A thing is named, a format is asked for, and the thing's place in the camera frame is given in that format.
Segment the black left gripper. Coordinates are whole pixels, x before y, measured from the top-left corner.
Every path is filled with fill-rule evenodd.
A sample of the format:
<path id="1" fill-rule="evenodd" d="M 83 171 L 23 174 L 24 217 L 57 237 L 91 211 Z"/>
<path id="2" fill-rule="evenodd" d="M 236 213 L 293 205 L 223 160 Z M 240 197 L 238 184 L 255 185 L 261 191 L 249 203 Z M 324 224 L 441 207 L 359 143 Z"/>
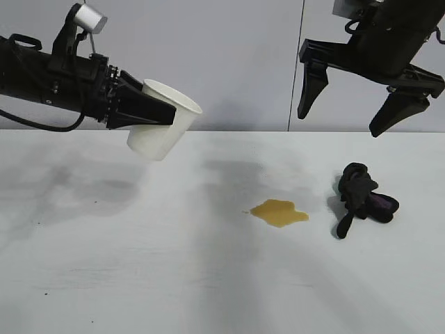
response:
<path id="1" fill-rule="evenodd" d="M 139 92 L 143 90 L 143 83 L 125 70 L 120 71 L 120 79 Z M 76 129 L 84 118 L 104 122 L 109 129 L 173 123 L 175 106 L 148 95 L 117 99 L 117 86 L 118 69 L 110 66 L 105 56 L 51 56 L 52 105 L 80 114 L 70 129 Z"/>

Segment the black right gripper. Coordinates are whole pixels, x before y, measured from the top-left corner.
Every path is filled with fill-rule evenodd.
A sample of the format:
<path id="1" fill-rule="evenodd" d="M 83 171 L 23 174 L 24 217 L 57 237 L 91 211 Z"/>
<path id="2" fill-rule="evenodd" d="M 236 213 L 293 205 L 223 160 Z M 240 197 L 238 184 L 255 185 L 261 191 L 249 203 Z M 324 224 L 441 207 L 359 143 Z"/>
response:
<path id="1" fill-rule="evenodd" d="M 438 97 L 444 80 L 411 64 L 425 40 L 442 18 L 435 15 L 368 13 L 349 21 L 346 43 L 306 39 L 299 53 L 304 65 L 298 118 L 305 119 L 316 98 L 328 85 L 327 68 L 351 72 L 395 89 Z M 427 97 L 389 94 L 372 119 L 369 130 L 378 137 L 406 118 L 423 113 L 430 106 Z"/>

